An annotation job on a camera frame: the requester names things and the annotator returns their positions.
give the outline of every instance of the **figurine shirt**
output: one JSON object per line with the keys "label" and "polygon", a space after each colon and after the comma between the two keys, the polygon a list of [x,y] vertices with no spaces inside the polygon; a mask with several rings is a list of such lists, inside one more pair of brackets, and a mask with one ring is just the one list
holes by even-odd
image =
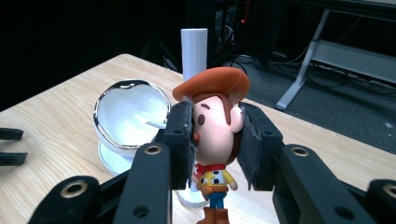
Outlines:
{"label": "figurine shirt", "polygon": [[233,177],[226,170],[206,171],[201,176],[201,192],[204,195],[213,192],[227,192],[227,185],[234,182]]}

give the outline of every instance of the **brown hat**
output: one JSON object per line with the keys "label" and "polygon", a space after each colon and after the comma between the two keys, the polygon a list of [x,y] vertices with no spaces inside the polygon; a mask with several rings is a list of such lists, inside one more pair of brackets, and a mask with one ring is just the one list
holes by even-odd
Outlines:
{"label": "brown hat", "polygon": [[172,91],[176,100],[193,98],[203,93],[225,95],[235,105],[248,94],[250,81],[242,70],[233,67],[215,67],[195,75]]}

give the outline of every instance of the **figurine body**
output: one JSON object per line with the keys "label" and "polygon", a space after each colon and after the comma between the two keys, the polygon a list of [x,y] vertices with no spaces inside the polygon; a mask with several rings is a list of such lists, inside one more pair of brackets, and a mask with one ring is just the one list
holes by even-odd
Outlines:
{"label": "figurine body", "polygon": [[208,69],[176,87],[177,100],[184,96],[194,101],[192,142],[198,162],[197,189],[210,201],[205,207],[204,223],[229,223],[223,199],[228,187],[238,189],[225,170],[239,151],[242,111],[236,104],[248,93],[249,81],[241,70],[231,67]]}

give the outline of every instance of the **wooden table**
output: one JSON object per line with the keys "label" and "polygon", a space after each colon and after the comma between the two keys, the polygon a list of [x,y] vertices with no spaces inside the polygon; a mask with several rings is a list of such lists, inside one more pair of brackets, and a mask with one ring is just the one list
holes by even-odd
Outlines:
{"label": "wooden table", "polygon": [[[24,130],[21,141],[0,140],[4,152],[28,152],[24,165],[0,167],[0,223],[25,223],[35,207],[60,181],[91,175],[100,183],[112,175],[98,155],[93,107],[110,85],[128,78],[151,82],[168,95],[182,82],[181,74],[131,55],[120,55],[0,113],[0,127]],[[283,133],[285,144],[314,149],[338,178],[366,189],[375,178],[396,178],[396,156],[338,133],[259,106]],[[237,162],[228,168],[239,183],[225,199],[232,223],[277,223],[272,192],[248,191]],[[195,223],[201,208],[183,206],[174,193],[174,223]]]}

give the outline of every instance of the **figurine face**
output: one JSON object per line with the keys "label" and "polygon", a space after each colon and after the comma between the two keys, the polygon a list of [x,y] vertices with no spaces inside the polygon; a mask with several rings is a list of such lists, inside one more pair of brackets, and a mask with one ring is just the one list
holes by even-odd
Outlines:
{"label": "figurine face", "polygon": [[233,131],[219,97],[212,96],[194,105],[193,126],[195,159],[202,165],[224,164],[233,149]]}

